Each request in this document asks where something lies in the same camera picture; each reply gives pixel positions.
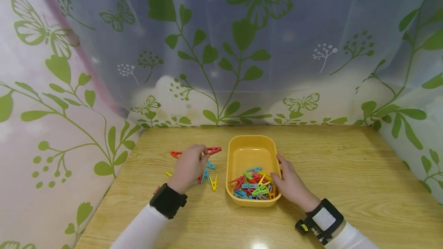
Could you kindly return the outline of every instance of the right hand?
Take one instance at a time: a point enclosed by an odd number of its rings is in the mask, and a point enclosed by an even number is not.
[[[321,200],[306,187],[292,163],[286,161],[280,154],[277,154],[277,159],[281,163],[282,178],[275,173],[271,173],[271,177],[280,193],[292,203],[299,205],[305,213],[317,208]]]

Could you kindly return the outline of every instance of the hand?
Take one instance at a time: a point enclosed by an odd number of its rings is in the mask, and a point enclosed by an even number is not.
[[[295,172],[292,163],[286,161],[280,154],[277,154],[277,159],[281,163],[282,179],[275,173],[271,173],[271,177],[280,193],[292,203],[299,205],[305,213],[317,208],[321,200],[306,187],[300,176]]]
[[[209,158],[208,150],[203,144],[194,144],[180,155],[174,165],[174,174],[169,178],[167,185],[180,194],[197,180]]]

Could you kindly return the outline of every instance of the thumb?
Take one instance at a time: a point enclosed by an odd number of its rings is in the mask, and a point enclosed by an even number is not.
[[[274,172],[271,172],[271,177],[272,180],[274,181],[274,183],[277,185],[278,188],[282,188],[284,180],[281,179],[277,174],[275,174]]]

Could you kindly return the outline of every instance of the forearm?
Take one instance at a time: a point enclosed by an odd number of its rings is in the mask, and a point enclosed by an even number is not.
[[[126,227],[110,249],[151,249],[169,220],[147,205]]]

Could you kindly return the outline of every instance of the pile of clothespins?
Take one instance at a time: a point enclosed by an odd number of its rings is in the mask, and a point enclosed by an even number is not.
[[[237,183],[234,188],[235,197],[250,200],[271,200],[277,196],[277,187],[271,176],[260,173],[261,169],[261,166],[248,169],[243,172],[243,176],[229,182]]]
[[[218,153],[222,150],[221,147],[207,147],[207,150],[209,151],[209,156],[212,156],[215,153]],[[171,151],[170,152],[172,156],[174,156],[176,159],[178,159],[178,157],[183,153],[181,151]],[[218,180],[218,175],[215,175],[215,179],[212,180],[211,176],[209,175],[209,171],[210,170],[215,170],[215,165],[213,165],[213,163],[211,161],[206,162],[206,167],[205,170],[200,174],[200,177],[198,177],[198,179],[193,182],[192,185],[196,185],[196,184],[202,184],[204,182],[205,179],[208,180],[208,183],[211,185],[211,188],[213,191],[216,191],[217,189],[217,180]],[[172,176],[171,173],[166,172],[166,175],[168,175],[169,177]]]

